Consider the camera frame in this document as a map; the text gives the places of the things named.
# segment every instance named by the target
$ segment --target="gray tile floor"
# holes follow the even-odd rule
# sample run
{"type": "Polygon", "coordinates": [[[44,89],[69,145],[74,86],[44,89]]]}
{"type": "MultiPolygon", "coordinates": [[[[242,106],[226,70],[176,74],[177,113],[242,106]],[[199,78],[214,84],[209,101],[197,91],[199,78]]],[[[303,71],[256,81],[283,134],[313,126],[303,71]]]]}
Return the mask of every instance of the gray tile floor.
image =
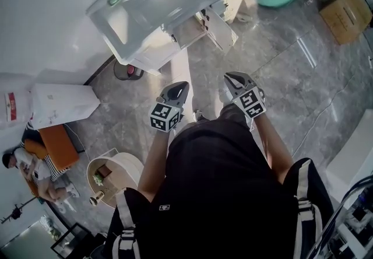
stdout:
{"type": "MultiPolygon", "coordinates": [[[[232,24],[240,38],[227,55],[203,38],[164,66],[158,77],[146,73],[134,82],[120,81],[111,63],[91,84],[100,107],[88,119],[70,123],[89,159],[117,148],[145,162],[154,134],[147,114],[163,86],[190,81],[184,123],[192,120],[192,103],[208,118],[216,118],[224,96],[223,74],[244,71],[265,91],[268,116],[294,160],[312,158],[325,179],[325,167],[365,109],[373,107],[373,71],[368,65],[372,51],[363,35],[351,44],[338,45],[316,3],[307,1],[266,9],[245,0],[232,24]]],[[[68,172],[82,197],[71,200],[77,212],[68,211],[65,218],[96,233],[108,229],[113,210],[105,204],[96,208],[89,204],[88,162],[82,155],[68,172]]]]}

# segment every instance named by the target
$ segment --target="white stripe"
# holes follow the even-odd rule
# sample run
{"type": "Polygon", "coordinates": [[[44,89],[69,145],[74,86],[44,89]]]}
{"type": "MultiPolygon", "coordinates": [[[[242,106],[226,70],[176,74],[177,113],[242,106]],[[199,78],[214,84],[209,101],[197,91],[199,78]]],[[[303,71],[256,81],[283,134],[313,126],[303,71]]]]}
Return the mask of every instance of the white stripe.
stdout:
{"type": "Polygon", "coordinates": [[[302,222],[312,221],[314,220],[314,214],[312,213],[312,211],[302,211],[301,220],[302,222]]]}
{"type": "Polygon", "coordinates": [[[61,175],[65,174],[68,170],[70,170],[69,168],[66,168],[66,169],[63,169],[63,170],[58,170],[51,157],[49,155],[47,155],[45,158],[44,158],[44,161],[47,163],[48,167],[49,167],[49,170],[51,172],[51,180],[52,182],[54,182],[58,177],[60,177],[61,175]]]}
{"type": "Polygon", "coordinates": [[[132,244],[133,240],[122,240],[119,249],[125,251],[132,250],[132,244]]]}
{"type": "Polygon", "coordinates": [[[306,208],[306,209],[311,210],[312,204],[308,200],[302,200],[302,201],[298,200],[298,207],[299,207],[299,209],[305,209],[306,208]]]}
{"type": "Polygon", "coordinates": [[[124,196],[124,191],[125,189],[116,194],[115,199],[117,200],[117,207],[123,227],[124,229],[127,229],[129,227],[133,227],[134,224],[131,217],[131,212],[128,208],[126,197],[124,196]]]}
{"type": "Polygon", "coordinates": [[[34,174],[32,175],[32,178],[34,180],[34,184],[36,185],[36,187],[38,187],[39,186],[39,181],[37,180],[37,178],[35,177],[34,174]]]}
{"type": "Polygon", "coordinates": [[[300,259],[302,253],[302,221],[301,215],[298,214],[297,233],[295,234],[295,246],[293,259],[300,259]]]}
{"type": "Polygon", "coordinates": [[[312,206],[315,209],[315,224],[316,224],[315,241],[317,241],[319,239],[319,236],[320,236],[321,232],[322,232],[322,219],[321,219],[320,209],[315,204],[312,204],[312,206]]]}
{"type": "Polygon", "coordinates": [[[114,244],[112,245],[111,255],[112,259],[119,259],[119,241],[121,239],[121,236],[119,235],[115,240],[114,244]]]}
{"type": "Polygon", "coordinates": [[[135,255],[135,259],[141,259],[139,245],[138,245],[137,240],[135,240],[135,242],[133,243],[133,253],[135,255]]]}
{"type": "Polygon", "coordinates": [[[311,160],[307,160],[304,164],[302,164],[301,168],[298,172],[298,189],[297,189],[297,197],[298,200],[306,199],[307,198],[307,191],[308,191],[308,166],[311,160]]]}

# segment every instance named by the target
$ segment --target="small plant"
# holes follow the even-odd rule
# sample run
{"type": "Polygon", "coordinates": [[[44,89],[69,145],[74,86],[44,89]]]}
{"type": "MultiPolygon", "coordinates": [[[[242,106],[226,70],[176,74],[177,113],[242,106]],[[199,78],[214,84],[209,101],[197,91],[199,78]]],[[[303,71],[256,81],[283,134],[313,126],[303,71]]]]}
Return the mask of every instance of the small plant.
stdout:
{"type": "Polygon", "coordinates": [[[58,231],[56,228],[52,228],[50,231],[49,231],[49,234],[52,236],[52,238],[54,239],[54,241],[56,242],[57,240],[59,240],[59,238],[61,237],[61,232],[58,231]]]}
{"type": "Polygon", "coordinates": [[[99,175],[98,173],[96,173],[95,175],[93,175],[93,180],[94,182],[100,187],[100,186],[103,186],[103,177],[101,175],[99,175]]]}

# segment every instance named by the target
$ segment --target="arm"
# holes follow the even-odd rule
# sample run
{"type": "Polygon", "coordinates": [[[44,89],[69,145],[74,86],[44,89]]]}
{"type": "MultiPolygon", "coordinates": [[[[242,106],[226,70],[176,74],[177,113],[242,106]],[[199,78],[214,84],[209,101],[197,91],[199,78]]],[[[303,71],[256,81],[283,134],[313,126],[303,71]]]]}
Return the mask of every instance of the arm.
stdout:
{"type": "Polygon", "coordinates": [[[32,180],[32,174],[33,174],[33,172],[34,172],[34,170],[35,170],[35,165],[36,165],[36,162],[35,162],[35,160],[33,159],[33,162],[31,163],[31,165],[29,166],[29,172],[27,173],[27,179],[28,180],[32,180]]]}
{"type": "Polygon", "coordinates": [[[21,163],[19,165],[19,168],[20,168],[19,170],[21,171],[22,176],[27,179],[27,173],[24,170],[24,163],[21,163]]]}
{"type": "Polygon", "coordinates": [[[138,191],[150,202],[160,188],[166,175],[166,158],[170,134],[157,131],[142,171],[138,191]]]}
{"type": "Polygon", "coordinates": [[[254,118],[254,121],[261,136],[268,165],[274,171],[278,181],[283,183],[287,172],[293,165],[293,158],[266,114],[254,118]]]}

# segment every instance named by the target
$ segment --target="person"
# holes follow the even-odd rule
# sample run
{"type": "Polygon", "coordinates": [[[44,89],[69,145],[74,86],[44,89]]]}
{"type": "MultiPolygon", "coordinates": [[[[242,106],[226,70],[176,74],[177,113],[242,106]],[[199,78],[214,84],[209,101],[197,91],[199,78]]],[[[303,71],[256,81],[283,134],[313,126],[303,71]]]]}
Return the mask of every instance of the person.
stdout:
{"type": "MultiPolygon", "coordinates": [[[[170,134],[155,134],[137,191],[117,194],[102,255],[132,258],[120,235],[134,229],[135,258],[304,258],[296,246],[297,194],[317,204],[312,212],[321,212],[322,226],[333,213],[313,162],[293,163],[265,113],[254,118],[265,157],[235,104],[213,121],[197,110],[195,121],[169,148],[170,134]]],[[[305,234],[312,247],[315,234],[305,234]]]]}
{"type": "Polygon", "coordinates": [[[41,198],[61,206],[61,201],[67,197],[70,192],[74,197],[79,197],[73,183],[66,187],[54,188],[51,180],[51,171],[48,164],[35,154],[28,153],[25,148],[19,147],[12,153],[5,153],[2,156],[2,162],[8,169],[17,167],[22,176],[28,181],[32,181],[32,175],[38,180],[38,194],[41,198]]]}

